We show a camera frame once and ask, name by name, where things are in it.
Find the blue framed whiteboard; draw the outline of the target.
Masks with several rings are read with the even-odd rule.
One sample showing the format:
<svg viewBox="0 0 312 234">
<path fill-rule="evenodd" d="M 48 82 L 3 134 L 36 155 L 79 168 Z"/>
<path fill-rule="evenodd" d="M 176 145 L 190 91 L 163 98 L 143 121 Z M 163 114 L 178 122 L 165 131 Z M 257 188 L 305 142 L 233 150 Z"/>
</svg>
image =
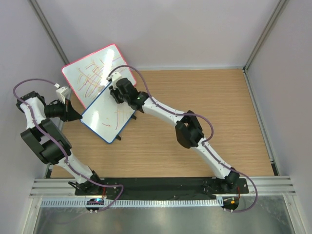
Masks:
<svg viewBox="0 0 312 234">
<path fill-rule="evenodd" d="M 85 109 L 80 122 L 106 143 L 121 139 L 119 134 L 135 111 L 127 103 L 118 104 L 110 94 L 109 84 Z"/>
</svg>

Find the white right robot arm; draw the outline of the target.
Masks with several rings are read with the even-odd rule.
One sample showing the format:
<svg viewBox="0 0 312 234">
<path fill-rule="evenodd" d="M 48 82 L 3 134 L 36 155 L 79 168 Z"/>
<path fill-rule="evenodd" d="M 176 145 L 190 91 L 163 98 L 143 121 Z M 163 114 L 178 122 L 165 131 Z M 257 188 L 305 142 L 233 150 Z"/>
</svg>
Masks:
<svg viewBox="0 0 312 234">
<path fill-rule="evenodd" d="M 139 92 L 127 78 L 111 75 L 108 80 L 112 83 L 109 87 L 110 94 L 118 104 L 125 102 L 135 111 L 150 114 L 174 126 L 178 143 L 186 149 L 194 150 L 206 161 L 215 177 L 219 179 L 219 186 L 223 192 L 231 193 L 237 188 L 239 173 L 209 144 L 197 119 L 199 115 L 164 105 L 148 93 Z"/>
</svg>

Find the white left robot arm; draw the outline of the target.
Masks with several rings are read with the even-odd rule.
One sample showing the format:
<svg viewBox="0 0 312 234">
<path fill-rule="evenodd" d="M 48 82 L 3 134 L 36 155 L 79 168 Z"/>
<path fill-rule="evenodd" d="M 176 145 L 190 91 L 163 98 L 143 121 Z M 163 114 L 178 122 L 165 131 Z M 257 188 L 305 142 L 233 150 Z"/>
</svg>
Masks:
<svg viewBox="0 0 312 234">
<path fill-rule="evenodd" d="M 103 190 L 101 179 L 95 171 L 78 160 L 69 140 L 51 120 L 54 117 L 64 122 L 82 119 L 71 101 L 54 100 L 47 105 L 43 96 L 32 91 L 17 99 L 16 106 L 27 120 L 21 138 L 40 161 L 60 166 L 74 176 L 76 181 L 69 184 L 75 188 L 76 195 L 100 194 Z"/>
</svg>

